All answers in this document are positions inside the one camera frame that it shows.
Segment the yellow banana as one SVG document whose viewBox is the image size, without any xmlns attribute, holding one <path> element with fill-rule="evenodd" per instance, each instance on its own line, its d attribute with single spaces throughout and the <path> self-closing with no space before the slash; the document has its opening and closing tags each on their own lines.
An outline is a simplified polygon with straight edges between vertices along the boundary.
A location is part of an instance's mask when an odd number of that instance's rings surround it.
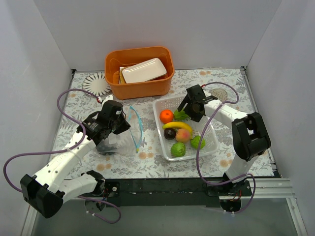
<svg viewBox="0 0 315 236">
<path fill-rule="evenodd" d="M 181 122 L 181 121 L 175 121 L 175 122 L 169 122 L 166 123 L 162 126 L 163 129 L 167 129 L 167 128 L 178 128 L 178 129 L 186 129 L 188 130 L 191 134 L 193 133 L 193 129 L 190 125 L 188 125 L 185 122 Z"/>
</svg>

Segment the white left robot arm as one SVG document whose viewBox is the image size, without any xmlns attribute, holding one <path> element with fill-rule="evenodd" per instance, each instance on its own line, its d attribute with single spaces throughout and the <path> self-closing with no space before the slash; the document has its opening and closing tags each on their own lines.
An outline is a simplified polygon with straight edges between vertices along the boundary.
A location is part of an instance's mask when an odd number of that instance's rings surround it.
<svg viewBox="0 0 315 236">
<path fill-rule="evenodd" d="M 96 171 L 87 171 L 71 180 L 65 180 L 65 177 L 86 154 L 111 134 L 118 135 L 129 128 L 123 105 L 114 100 L 103 102 L 100 111 L 89 115 L 77 127 L 63 153 L 55 156 L 33 176 L 22 177 L 20 185 L 24 200 L 43 217 L 50 218 L 65 202 L 75 197 L 86 193 L 95 197 L 103 195 L 105 178 Z"/>
</svg>

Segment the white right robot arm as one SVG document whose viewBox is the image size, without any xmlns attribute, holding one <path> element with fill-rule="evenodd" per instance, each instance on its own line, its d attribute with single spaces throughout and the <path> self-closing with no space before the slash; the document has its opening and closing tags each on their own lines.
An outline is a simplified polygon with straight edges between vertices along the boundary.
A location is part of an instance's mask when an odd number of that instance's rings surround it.
<svg viewBox="0 0 315 236">
<path fill-rule="evenodd" d="M 232 164 L 223 174 L 222 182 L 207 181 L 206 184 L 232 196 L 245 184 L 251 166 L 270 148 L 271 141 L 261 114 L 247 114 L 233 109 L 231 105 L 237 101 L 220 101 L 206 94 L 203 88 L 201 85 L 188 88 L 178 110 L 184 111 L 192 121 L 199 122 L 208 117 L 231 129 L 235 151 Z"/>
</svg>

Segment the green starfruit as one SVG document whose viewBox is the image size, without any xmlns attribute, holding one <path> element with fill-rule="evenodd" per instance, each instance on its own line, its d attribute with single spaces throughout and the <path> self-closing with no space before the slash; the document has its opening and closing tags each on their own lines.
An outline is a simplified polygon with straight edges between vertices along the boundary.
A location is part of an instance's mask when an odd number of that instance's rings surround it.
<svg viewBox="0 0 315 236">
<path fill-rule="evenodd" d="M 174 114 L 175 120 L 190 119 L 190 116 L 187 115 L 184 110 L 181 110 L 181 111 L 175 110 L 173 114 Z"/>
</svg>

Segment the clear zip top bag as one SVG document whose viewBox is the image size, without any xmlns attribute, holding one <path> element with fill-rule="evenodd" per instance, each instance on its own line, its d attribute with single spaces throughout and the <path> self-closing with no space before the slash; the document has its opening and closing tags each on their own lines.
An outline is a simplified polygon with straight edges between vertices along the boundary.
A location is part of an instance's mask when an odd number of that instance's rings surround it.
<svg viewBox="0 0 315 236">
<path fill-rule="evenodd" d="M 126 121 L 130 128 L 121 134 L 109 134 L 108 138 L 101 141 L 98 146 L 115 147 L 115 154 L 135 154 L 139 151 L 140 143 L 143 136 L 143 127 L 139 114 L 132 107 L 124 107 Z"/>
</svg>

